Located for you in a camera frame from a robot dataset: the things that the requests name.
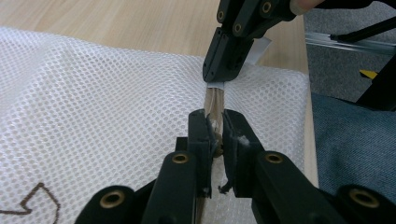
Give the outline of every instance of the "gray carpet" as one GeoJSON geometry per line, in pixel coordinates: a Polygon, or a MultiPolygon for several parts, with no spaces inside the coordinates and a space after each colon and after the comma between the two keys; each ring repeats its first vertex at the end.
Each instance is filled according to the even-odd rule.
{"type": "MultiPolygon", "coordinates": [[[[373,2],[363,9],[313,9],[304,15],[305,30],[341,35],[365,28],[396,16],[388,5],[373,2]]],[[[396,29],[370,38],[396,43],[396,29]]],[[[367,90],[371,80],[361,77],[360,69],[379,72],[390,56],[307,46],[311,90],[356,102],[367,90]]]]}

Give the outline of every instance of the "wooden table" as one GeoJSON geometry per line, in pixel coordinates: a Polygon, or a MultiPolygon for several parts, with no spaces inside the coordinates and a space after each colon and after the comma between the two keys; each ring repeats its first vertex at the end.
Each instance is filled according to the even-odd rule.
{"type": "MultiPolygon", "coordinates": [[[[0,25],[67,35],[114,48],[205,56],[218,25],[219,0],[0,0],[0,25]]],[[[259,64],[308,73],[302,17],[268,31],[259,64]]],[[[318,184],[310,94],[305,174],[318,184]]]]}

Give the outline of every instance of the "mesh bag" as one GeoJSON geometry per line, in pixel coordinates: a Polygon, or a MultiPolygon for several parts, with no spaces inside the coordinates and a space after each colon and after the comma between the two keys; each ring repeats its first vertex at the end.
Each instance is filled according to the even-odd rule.
{"type": "MultiPolygon", "coordinates": [[[[202,63],[0,28],[0,222],[72,223],[98,190],[156,178],[204,106],[202,63]]],[[[303,169],[306,88],[296,72],[245,66],[226,84],[226,107],[303,169]]],[[[216,159],[213,188],[221,181],[216,159]]],[[[203,222],[254,222],[249,207],[214,190],[203,222]]]]}

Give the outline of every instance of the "denim fabric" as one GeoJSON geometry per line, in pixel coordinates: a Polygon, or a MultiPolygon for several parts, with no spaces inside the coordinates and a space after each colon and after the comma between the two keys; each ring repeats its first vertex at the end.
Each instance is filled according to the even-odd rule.
{"type": "Polygon", "coordinates": [[[396,203],[396,113],[312,94],[319,187],[374,189],[396,203]]]}

